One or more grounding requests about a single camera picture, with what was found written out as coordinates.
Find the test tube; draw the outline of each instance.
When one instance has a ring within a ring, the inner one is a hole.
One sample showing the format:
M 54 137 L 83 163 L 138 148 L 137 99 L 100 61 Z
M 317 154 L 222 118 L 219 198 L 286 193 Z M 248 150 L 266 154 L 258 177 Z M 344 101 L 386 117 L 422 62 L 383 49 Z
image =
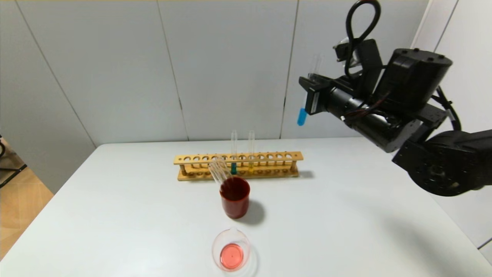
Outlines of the test tube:
M 235 160 L 238 156 L 238 132 L 236 130 L 233 130 L 231 133 L 231 154 L 232 154 L 232 160 Z M 231 174 L 236 175 L 238 173 L 237 169 L 237 164 L 236 163 L 231 163 Z
M 254 160 L 254 131 L 251 130 L 249 131 L 248 139 L 247 139 L 247 146 L 248 146 L 248 159 Z M 248 162 L 248 172 L 253 173 L 254 172 L 254 162 Z
M 311 79 L 313 74 L 318 74 L 319 67 L 321 66 L 321 58 L 320 54 L 315 54 L 311 61 L 311 71 L 307 75 L 309 79 Z M 304 96 L 304 100 L 302 102 L 301 109 L 299 110 L 299 116 L 297 117 L 297 125 L 302 126 L 306 122 L 306 117 L 308 113 L 306 112 L 306 99 L 308 98 L 308 94 Z

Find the clear glass tube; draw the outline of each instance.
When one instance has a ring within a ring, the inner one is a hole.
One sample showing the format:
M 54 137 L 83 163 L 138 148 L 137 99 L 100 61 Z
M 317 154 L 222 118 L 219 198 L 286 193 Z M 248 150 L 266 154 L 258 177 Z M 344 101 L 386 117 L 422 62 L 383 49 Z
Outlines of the clear glass tube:
M 233 130 L 231 133 L 231 159 L 235 160 L 238 156 L 238 132 Z M 231 163 L 231 174 L 236 175 L 238 173 L 237 164 Z
M 248 159 L 249 160 L 254 160 L 254 131 L 251 130 L 249 131 L 248 134 L 248 139 L 247 139 L 247 146 L 248 146 Z M 254 172 L 254 162 L 248 162 L 248 172 L 253 173 Z

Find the wooden test tube rack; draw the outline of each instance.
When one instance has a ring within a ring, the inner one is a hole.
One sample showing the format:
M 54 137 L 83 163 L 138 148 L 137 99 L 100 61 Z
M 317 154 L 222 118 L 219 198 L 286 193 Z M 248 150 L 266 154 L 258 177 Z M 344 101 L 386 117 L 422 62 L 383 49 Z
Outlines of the wooden test tube rack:
M 235 176 L 245 179 L 298 177 L 296 163 L 304 159 L 301 152 L 261 152 L 255 153 L 254 159 L 248 159 L 249 153 L 238 153 L 236 159 L 232 159 L 232 154 L 178 155 L 174 158 L 174 164 L 180 166 L 178 180 L 213 180 L 208 165 L 218 156 L 229 168 L 236 163 L 238 173 Z

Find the white wall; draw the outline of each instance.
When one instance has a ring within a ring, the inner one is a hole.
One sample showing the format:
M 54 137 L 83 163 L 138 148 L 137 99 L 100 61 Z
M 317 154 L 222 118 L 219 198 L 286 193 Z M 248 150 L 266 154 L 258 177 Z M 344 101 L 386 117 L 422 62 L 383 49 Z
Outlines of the white wall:
M 449 1 L 448 7 L 434 10 L 430 16 L 446 21 L 453 2 Z M 453 61 L 441 86 L 447 98 L 453 101 L 466 132 L 492 129 L 492 121 L 487 116 L 492 102 L 488 89 L 492 86 L 492 53 L 489 49 L 492 37 L 486 35 L 490 33 L 492 23 L 490 9 L 492 1 L 459 1 L 436 50 Z M 437 44 L 436 38 L 443 25 L 436 24 L 435 20 L 427 20 L 425 24 L 431 35 L 418 38 L 416 46 L 431 48 Z M 449 121 L 438 132 L 446 130 L 451 130 Z M 492 187 L 451 198 L 433 197 L 477 247 L 492 237 Z
M 160 1 L 190 140 L 277 139 L 296 1 Z
M 0 132 L 53 192 L 95 146 L 14 1 L 0 1 Z
M 187 140 L 156 1 L 19 1 L 96 146 Z

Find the white table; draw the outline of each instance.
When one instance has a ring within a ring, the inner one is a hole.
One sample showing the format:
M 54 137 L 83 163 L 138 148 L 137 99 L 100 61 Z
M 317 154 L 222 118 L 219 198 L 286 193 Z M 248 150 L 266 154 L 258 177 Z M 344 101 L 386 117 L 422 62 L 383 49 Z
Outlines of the white table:
M 0 276 L 220 276 L 211 246 L 232 226 L 254 246 L 258 277 L 492 276 L 430 195 L 364 138 L 257 141 L 258 151 L 299 150 L 305 160 L 300 178 L 250 180 L 240 221 L 224 214 L 215 183 L 179 182 L 172 164 L 229 149 L 99 147 L 0 262 Z

